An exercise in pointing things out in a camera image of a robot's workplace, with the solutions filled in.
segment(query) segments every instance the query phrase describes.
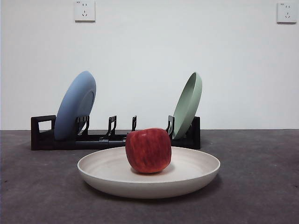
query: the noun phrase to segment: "white plate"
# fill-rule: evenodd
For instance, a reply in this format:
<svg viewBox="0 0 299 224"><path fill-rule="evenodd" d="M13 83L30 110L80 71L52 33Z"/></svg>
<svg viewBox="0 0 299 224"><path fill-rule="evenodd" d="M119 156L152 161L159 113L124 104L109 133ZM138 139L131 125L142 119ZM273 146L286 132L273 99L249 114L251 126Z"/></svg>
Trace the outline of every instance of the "white plate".
<svg viewBox="0 0 299 224"><path fill-rule="evenodd" d="M216 176L220 161L207 153L171 147L171 163L155 174L134 171L125 147L98 151L77 164L82 178L105 193L130 198L166 198L194 192Z"/></svg>

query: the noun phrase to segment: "electrical outlet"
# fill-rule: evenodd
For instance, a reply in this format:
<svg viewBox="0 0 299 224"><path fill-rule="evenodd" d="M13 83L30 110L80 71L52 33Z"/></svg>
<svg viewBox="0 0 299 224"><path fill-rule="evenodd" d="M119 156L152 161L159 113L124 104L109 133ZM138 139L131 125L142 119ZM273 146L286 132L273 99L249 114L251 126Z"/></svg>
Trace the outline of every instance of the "electrical outlet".
<svg viewBox="0 0 299 224"><path fill-rule="evenodd" d="M297 3L277 3L277 23L296 23L297 17Z"/></svg>
<svg viewBox="0 0 299 224"><path fill-rule="evenodd" d="M95 22L95 1L78 0L75 2L74 8L75 8L75 21Z"/></svg>

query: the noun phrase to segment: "black dish rack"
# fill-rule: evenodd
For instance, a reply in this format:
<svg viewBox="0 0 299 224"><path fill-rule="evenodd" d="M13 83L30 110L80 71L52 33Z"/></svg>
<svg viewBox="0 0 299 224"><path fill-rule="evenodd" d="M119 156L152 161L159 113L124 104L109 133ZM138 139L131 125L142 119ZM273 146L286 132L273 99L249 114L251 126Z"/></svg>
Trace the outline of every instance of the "black dish rack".
<svg viewBox="0 0 299 224"><path fill-rule="evenodd" d="M116 116L109 117L106 134L88 134L89 116L77 117L72 135L65 140L55 140L55 120L56 115L31 118L31 150L102 150L113 147L122 147L126 144L127 134L115 134ZM39 123L44 121L51 121L51 129L41 132ZM79 127L82 127L85 123L86 128L79 132ZM136 129L136 123L137 117L134 116L132 118L132 132ZM173 116L168 116L168 126L166 131L168 132L172 146L200 149L200 117L194 117L184 137L178 140L172 139L174 125L175 118Z"/></svg>

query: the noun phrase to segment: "concrete floor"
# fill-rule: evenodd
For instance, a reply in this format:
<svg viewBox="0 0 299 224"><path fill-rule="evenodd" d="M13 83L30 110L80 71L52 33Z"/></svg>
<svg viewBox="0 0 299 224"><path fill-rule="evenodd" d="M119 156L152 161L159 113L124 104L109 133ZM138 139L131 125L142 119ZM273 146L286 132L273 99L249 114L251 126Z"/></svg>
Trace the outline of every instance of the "concrete floor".
<svg viewBox="0 0 299 224"><path fill-rule="evenodd" d="M31 151L30 131L1 131L1 223L294 224L299 220L299 130L202 130L216 178L159 200L107 195L77 162L95 150Z"/></svg>

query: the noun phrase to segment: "red apple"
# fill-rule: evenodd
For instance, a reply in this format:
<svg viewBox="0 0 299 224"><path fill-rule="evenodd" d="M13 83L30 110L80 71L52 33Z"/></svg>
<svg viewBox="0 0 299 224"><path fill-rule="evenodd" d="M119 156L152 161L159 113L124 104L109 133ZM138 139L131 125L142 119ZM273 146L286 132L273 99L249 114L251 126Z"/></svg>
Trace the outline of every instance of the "red apple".
<svg viewBox="0 0 299 224"><path fill-rule="evenodd" d="M126 154L130 165L140 173L155 173L171 161L171 142L161 128L148 128L127 134Z"/></svg>

